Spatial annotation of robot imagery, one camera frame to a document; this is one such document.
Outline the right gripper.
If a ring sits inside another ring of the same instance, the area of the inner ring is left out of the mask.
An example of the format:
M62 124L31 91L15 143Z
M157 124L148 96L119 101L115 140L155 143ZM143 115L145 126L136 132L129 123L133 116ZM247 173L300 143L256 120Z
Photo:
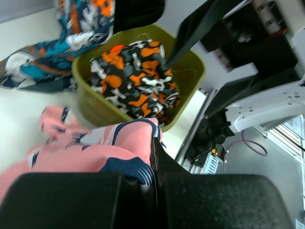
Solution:
M200 42L228 71L253 63L281 72L298 63L291 37L277 0L207 0L181 22L166 65Z

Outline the camouflage shorts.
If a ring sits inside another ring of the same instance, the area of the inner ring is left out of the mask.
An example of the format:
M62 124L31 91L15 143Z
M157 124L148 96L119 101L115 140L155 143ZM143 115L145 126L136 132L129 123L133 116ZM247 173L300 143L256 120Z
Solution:
M165 126L180 101L164 46L136 41L91 59L91 87L130 117L157 118Z

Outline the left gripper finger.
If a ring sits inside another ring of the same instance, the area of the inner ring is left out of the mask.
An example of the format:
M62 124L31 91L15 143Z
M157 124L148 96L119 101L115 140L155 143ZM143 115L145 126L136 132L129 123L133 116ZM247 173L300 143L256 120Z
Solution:
M153 137L151 140L150 161L157 186L163 185L164 178L167 174L190 174L166 153L161 142L156 137Z

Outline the pink shark print shorts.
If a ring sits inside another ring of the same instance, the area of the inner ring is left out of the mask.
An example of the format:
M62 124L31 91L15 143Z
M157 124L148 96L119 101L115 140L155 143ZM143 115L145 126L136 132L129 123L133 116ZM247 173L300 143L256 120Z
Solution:
M2 198L13 182L26 173L120 173L137 179L142 192L155 186L151 141L163 137L155 118L89 130L79 125L69 107L47 106L40 117L40 128L47 135L47 142L33 147L1 174Z

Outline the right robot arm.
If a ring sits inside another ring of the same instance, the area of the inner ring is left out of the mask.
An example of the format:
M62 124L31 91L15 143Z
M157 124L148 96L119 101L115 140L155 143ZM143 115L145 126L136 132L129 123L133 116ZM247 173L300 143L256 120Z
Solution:
M305 27L302 0L206 0L180 24L167 65L197 42L228 71L252 63L257 73L226 83L199 110L175 160L205 167L225 160L218 146L245 129L285 121L305 110L305 69L291 40Z

